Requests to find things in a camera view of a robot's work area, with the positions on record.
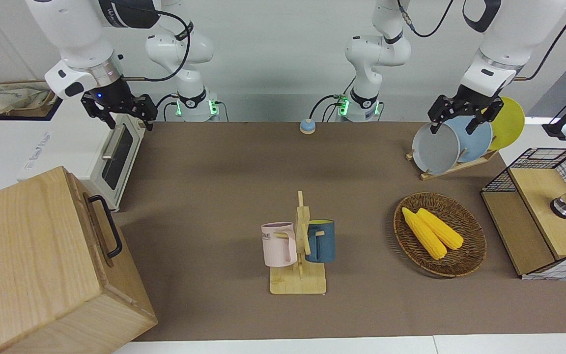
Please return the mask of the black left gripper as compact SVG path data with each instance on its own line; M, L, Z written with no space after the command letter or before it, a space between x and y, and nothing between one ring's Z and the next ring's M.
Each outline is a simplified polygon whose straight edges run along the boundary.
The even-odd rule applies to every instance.
M496 93L493 96L486 96L463 84L458 86L453 101L445 95L439 95L427 111L432 124L431 134L435 135L443 123L457 117L460 110L465 108L466 115L472 116L465 132L469 135L473 134L480 125L494 121L505 105L501 98L496 97Z

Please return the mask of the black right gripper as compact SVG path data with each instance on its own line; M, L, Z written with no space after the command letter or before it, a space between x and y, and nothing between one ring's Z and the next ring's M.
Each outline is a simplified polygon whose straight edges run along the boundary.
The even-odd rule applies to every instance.
M133 96L123 76L105 87L88 90L81 97L81 104L91 118L103 121L110 130L116 128L116 121L111 115L129 114L143 122L147 131L153 130L158 108L149 94Z

